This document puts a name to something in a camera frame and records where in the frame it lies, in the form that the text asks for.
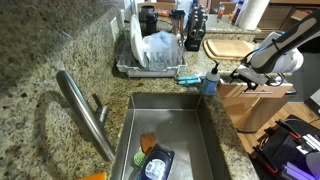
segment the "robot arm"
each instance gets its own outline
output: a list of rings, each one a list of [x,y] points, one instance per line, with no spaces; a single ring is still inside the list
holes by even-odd
[[[285,33],[271,33],[250,60],[245,57],[244,66],[241,65],[235,72],[260,85],[268,81],[262,74],[294,72],[303,62],[303,57],[296,48],[318,36],[320,9],[306,16]]]

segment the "kitchen faucet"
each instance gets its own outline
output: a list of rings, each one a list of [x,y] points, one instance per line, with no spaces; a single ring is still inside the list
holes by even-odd
[[[108,115],[107,106],[103,106],[98,96],[93,94],[93,98],[98,105],[94,113],[70,74],[61,70],[57,73],[56,79],[64,97],[77,116],[76,124],[84,139],[86,141],[89,140],[93,144],[105,161],[113,160],[115,152],[103,129]]]

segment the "knife block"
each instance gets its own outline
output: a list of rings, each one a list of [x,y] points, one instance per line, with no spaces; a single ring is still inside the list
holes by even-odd
[[[203,37],[206,35],[206,24],[204,24],[203,26],[203,31],[204,31],[203,34],[198,37],[190,36],[189,32],[191,31],[191,26],[189,22],[187,24],[188,24],[188,31],[187,31],[188,36],[187,36],[187,40],[184,42],[184,46],[186,47],[187,51],[197,52],[200,49]]]

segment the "paper towel roll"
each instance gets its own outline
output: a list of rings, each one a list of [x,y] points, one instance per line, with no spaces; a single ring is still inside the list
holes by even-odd
[[[255,30],[269,1],[270,0],[246,0],[243,5],[243,13],[239,20],[239,27],[247,30]]]

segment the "orange sponge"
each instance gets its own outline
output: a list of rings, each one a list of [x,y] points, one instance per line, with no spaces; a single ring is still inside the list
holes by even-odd
[[[107,179],[107,173],[106,172],[102,172],[102,173],[99,173],[99,174],[95,174],[95,175],[92,175],[92,176],[81,178],[79,180],[106,180],[106,179]]]

